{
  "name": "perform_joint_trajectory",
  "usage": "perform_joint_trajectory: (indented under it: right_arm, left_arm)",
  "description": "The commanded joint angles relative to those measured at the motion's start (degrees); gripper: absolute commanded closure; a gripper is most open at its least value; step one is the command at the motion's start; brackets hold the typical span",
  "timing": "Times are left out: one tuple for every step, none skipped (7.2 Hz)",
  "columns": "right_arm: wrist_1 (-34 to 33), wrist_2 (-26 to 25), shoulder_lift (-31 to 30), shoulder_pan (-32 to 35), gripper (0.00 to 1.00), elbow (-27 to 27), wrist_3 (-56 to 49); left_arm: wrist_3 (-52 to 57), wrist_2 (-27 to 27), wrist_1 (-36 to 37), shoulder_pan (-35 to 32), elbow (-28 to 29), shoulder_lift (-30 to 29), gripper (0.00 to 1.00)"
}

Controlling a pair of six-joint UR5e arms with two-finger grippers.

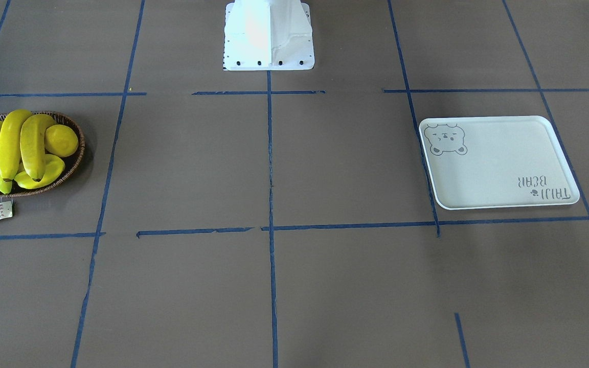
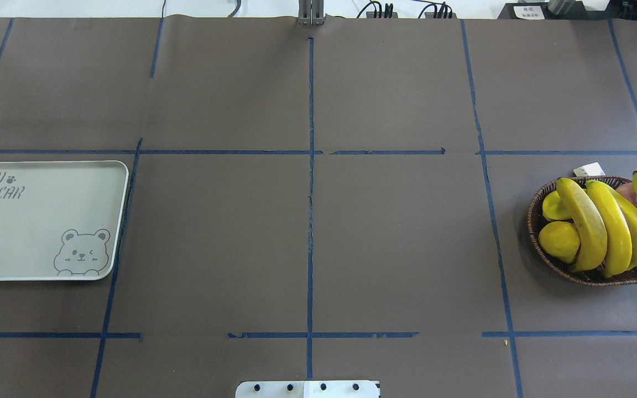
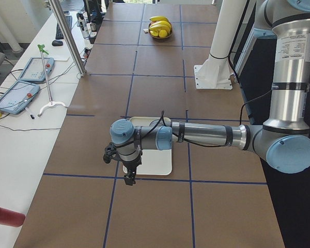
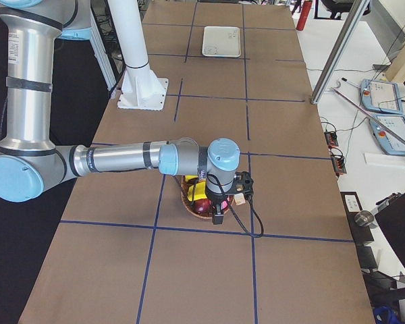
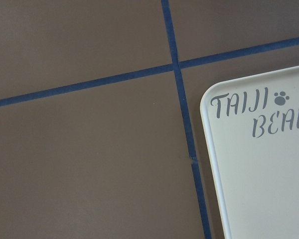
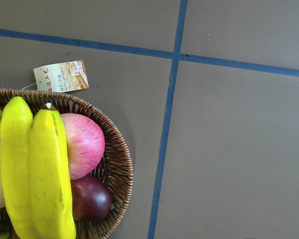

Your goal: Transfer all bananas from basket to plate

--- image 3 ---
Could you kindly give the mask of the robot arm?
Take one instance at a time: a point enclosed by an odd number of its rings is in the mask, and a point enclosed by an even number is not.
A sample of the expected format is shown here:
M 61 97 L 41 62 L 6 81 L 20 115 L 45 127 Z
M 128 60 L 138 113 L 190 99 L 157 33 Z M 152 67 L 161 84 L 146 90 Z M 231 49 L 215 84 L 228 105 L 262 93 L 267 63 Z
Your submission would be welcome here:
M 148 126 L 134 126 L 129 120 L 117 120 L 110 127 L 112 141 L 105 147 L 103 159 L 123 163 L 127 185 L 135 184 L 143 150 L 170 150 L 173 142 L 210 148 L 235 146 L 287 174 L 310 167 L 309 126 L 304 122 L 310 75 L 310 1 L 258 2 L 255 25 L 274 32 L 277 38 L 269 118 L 262 125 L 237 127 L 163 118 Z

